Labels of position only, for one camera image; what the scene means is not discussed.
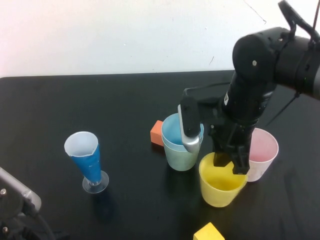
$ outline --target plastic cup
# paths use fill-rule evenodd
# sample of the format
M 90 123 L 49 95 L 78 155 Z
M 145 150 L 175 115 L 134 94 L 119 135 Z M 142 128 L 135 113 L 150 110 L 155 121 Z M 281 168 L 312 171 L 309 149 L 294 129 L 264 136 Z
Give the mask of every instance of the plastic cup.
M 102 192 L 109 184 L 109 176 L 100 167 L 98 138 L 91 132 L 79 131 L 67 138 L 64 150 L 79 167 L 84 179 L 82 186 L 91 194 Z
M 214 166 L 215 153 L 207 154 L 199 164 L 200 188 L 203 199 L 211 206 L 228 206 L 246 185 L 247 175 L 233 174 L 234 164 Z
M 269 132 L 255 128 L 252 133 L 248 171 L 248 182 L 259 180 L 279 152 L 279 145 Z
M 201 145 L 204 138 L 203 124 L 200 125 L 200 128 L 199 140 Z M 168 116 L 163 121 L 161 135 L 165 156 L 170 167 L 177 171 L 187 171 L 191 169 L 197 161 L 199 151 L 191 153 L 184 147 L 178 113 Z

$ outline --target yellow cup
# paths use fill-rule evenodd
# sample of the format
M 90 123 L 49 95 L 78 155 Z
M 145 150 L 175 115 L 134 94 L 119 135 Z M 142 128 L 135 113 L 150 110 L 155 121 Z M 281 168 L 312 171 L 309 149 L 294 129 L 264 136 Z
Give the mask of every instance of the yellow cup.
M 247 183 L 247 175 L 234 175 L 234 164 L 214 166 L 215 153 L 202 158 L 199 165 L 200 187 L 203 199 L 213 207 L 228 206 Z

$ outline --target pink cup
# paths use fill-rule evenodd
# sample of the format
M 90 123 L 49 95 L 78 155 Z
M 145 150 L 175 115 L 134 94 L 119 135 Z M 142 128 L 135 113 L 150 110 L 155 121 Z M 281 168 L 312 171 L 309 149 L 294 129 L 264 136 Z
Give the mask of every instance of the pink cup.
M 278 152 L 279 145 L 275 137 L 263 129 L 255 128 L 251 138 L 250 170 L 247 173 L 247 181 L 259 180 L 276 158 Z

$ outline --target white wall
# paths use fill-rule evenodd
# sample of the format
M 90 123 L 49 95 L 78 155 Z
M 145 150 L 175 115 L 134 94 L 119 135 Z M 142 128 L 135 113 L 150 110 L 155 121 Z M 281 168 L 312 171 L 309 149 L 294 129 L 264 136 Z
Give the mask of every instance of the white wall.
M 288 2 L 312 24 L 317 1 Z M 0 77 L 233 69 L 237 39 L 288 27 L 277 2 L 0 0 Z

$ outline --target yellow block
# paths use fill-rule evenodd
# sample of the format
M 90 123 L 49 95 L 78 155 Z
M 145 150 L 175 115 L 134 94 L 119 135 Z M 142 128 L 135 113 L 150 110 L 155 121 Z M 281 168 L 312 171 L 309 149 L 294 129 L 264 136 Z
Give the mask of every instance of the yellow block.
M 193 235 L 193 240 L 225 240 L 211 222 Z

